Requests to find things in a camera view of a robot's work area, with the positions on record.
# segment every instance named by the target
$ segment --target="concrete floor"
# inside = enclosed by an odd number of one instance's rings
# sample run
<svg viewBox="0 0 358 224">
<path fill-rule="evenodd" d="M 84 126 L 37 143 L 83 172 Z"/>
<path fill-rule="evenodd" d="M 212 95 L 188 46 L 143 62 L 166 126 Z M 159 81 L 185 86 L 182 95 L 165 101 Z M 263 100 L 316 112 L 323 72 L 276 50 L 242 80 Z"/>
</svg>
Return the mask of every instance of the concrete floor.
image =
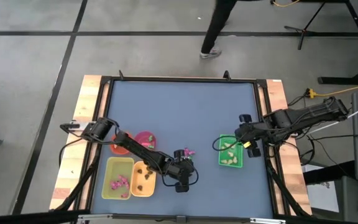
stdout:
<svg viewBox="0 0 358 224">
<path fill-rule="evenodd" d="M 213 2 L 89 0 L 80 30 L 205 31 Z M 80 4 L 80 0 L 0 0 L 0 30 L 71 31 Z M 358 0 L 352 4 L 358 13 Z M 303 27 L 318 7 L 317 3 L 278 8 L 268 1 L 238 2 L 224 30 L 285 32 L 284 25 Z M 343 4 L 327 4 L 310 29 L 357 31 Z M 68 39 L 0 36 L 0 138 L 4 139 L 0 146 L 0 215 L 9 211 Z M 348 87 L 319 85 L 319 76 L 351 77 L 358 72 L 358 38 L 308 38 L 299 51 L 298 39 L 291 37 L 220 37 L 223 54 L 205 61 L 198 57 L 202 41 L 202 36 L 77 37 L 23 212 L 48 209 L 58 172 L 58 150 L 67 138 L 58 126 L 73 116 L 83 75 L 117 75 L 121 69 L 127 76 L 220 77 L 229 70 L 234 78 L 283 80 L 290 101 L 306 88 L 329 93 Z M 350 93 L 337 97 L 350 106 Z M 307 105 L 317 102 L 306 101 Z M 315 137 L 333 133 L 351 134 L 351 122 Z M 351 138 L 323 144 L 336 162 L 353 159 Z M 306 141 L 298 145 L 301 151 L 310 148 Z M 319 146 L 315 161 L 332 164 Z"/>
</svg>

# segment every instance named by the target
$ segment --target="black pants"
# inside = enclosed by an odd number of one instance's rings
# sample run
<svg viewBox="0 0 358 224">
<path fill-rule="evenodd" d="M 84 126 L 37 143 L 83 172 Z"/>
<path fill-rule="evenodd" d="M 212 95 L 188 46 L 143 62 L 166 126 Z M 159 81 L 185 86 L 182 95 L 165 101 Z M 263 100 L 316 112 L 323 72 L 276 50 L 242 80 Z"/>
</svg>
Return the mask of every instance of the black pants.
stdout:
<svg viewBox="0 0 358 224">
<path fill-rule="evenodd" d="M 211 23 L 206 32 L 201 53 L 208 54 L 214 47 L 215 40 L 223 29 L 227 19 L 230 16 L 231 10 L 236 5 L 237 0 L 217 0 L 214 14 L 212 15 Z"/>
</svg>

